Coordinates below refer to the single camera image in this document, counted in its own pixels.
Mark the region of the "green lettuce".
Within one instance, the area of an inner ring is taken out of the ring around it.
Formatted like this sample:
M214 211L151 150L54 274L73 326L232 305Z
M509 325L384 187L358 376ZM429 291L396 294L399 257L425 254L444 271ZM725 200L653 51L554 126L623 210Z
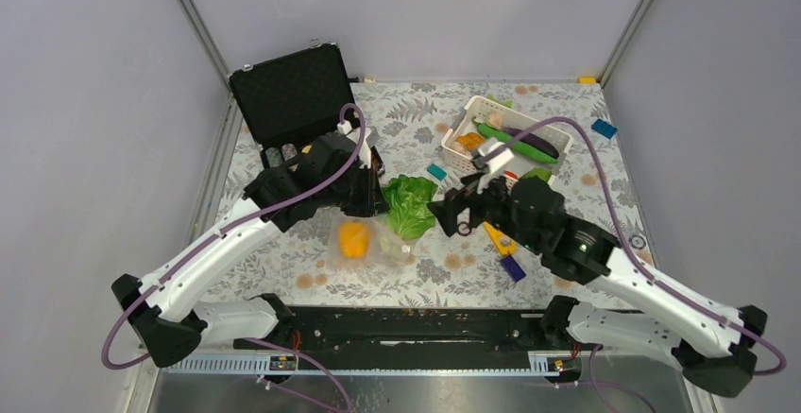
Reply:
M399 175L391 179L382 189L389 206L386 226L403 240L419 239L436 224L428 204L437 189L433 181L423 177Z

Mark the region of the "yellow bell pepper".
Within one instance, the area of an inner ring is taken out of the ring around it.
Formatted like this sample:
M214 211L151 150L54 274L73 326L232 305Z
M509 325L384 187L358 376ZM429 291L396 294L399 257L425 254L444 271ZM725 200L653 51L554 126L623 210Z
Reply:
M338 245L346 258L366 256L370 243L370 228L362 221L346 221L338 229Z

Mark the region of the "clear zip top bag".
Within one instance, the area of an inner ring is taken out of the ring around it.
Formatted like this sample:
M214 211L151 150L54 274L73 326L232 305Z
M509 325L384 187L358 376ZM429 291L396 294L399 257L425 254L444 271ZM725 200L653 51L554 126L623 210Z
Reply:
M336 213L328 234L327 262L335 268L397 268L412 256L412 245L385 225L383 216Z

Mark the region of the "purple eggplant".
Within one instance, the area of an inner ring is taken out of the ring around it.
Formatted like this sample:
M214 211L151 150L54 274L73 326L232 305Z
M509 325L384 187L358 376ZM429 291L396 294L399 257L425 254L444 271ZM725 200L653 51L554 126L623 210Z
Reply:
M520 129L514 129L511 127L502 127L502 131L510 136L516 136L519 133L521 133ZM528 146L536 148L539 151L547 154L548 156L554 158L555 160L557 160L560 156L559 151L556 149L555 146L553 146L550 142L546 141L545 139L535 134L526 133L522 137L521 141L527 144Z

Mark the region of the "white plastic basket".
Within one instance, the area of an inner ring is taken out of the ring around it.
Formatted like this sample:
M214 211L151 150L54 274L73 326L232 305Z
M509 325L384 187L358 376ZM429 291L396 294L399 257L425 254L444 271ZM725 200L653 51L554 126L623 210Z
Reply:
M538 121L488 98L473 96L443 137L445 165L461 175L476 171L473 158L485 154L481 148L490 139L506 143ZM526 175L539 175L552 184L567 159L573 138L552 125L542 126L510 148L502 171L511 186Z

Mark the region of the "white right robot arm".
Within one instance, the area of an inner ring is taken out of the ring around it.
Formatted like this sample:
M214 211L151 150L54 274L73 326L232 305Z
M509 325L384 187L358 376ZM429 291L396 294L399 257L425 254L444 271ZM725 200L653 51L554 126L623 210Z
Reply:
M612 294L636 309L618 313L556 295L540 320L551 347L600 344L633 351L726 398L738 396L752 381L758 362L752 349L766 326L764 311L712 301L642 267L617 237L569 215L563 196L545 181L531 178L507 187L492 180L480 190L478 175L470 175L462 183L427 206L447 236L487 224L539 256L553 275Z

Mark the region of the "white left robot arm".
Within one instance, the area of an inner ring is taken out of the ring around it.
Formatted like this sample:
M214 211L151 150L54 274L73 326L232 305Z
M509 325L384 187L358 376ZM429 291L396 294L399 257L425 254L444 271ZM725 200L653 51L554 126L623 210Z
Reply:
M263 170L216 224L178 256L137 278L124 274L111 290L124 320L159 368L173 366L197 348L260 338L279 348L293 323L273 294L243 301L204 302L224 274L257 248L324 208L369 218L387 212L376 148L337 132L316 138L306 153Z

